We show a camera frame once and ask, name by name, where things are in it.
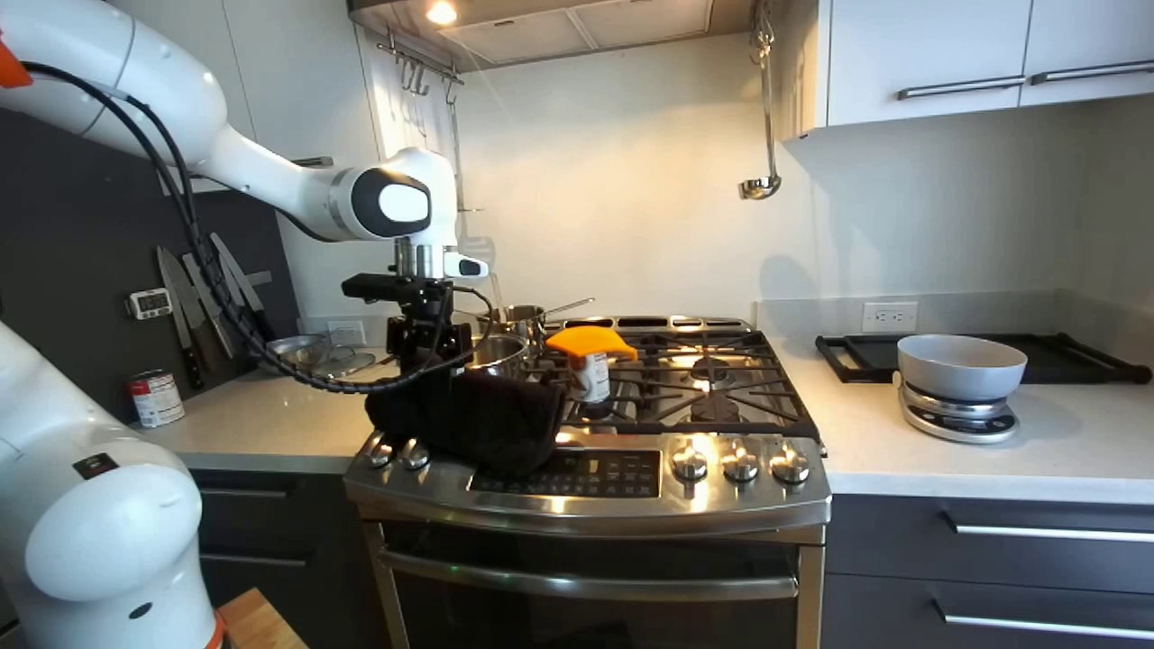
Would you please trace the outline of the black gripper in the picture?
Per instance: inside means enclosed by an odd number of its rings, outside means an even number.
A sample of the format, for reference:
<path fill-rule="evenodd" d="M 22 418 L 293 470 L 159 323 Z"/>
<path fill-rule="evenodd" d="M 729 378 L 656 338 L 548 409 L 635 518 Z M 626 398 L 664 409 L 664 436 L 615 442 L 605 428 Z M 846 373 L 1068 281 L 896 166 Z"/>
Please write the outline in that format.
<path fill-rule="evenodd" d="M 353 274 L 342 292 L 363 303 L 397 303 L 399 315 L 385 320 L 385 349 L 402 374 L 465 362 L 468 327 L 455 323 L 455 286 L 415 274 Z"/>

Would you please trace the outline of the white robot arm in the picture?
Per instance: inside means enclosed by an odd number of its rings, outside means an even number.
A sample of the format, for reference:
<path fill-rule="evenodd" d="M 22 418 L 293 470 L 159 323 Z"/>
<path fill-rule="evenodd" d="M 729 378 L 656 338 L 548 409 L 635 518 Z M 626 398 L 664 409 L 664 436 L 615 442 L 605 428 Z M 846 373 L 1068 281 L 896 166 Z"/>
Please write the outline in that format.
<path fill-rule="evenodd" d="M 446 160 L 305 168 L 227 122 L 215 77 L 107 0 L 0 0 L 4 113 L 141 156 L 171 198 L 218 179 L 319 241 L 402 239 L 436 305 L 482 267 L 456 251 Z M 218 649 L 187 466 L 0 327 L 0 559 L 31 649 Z"/>

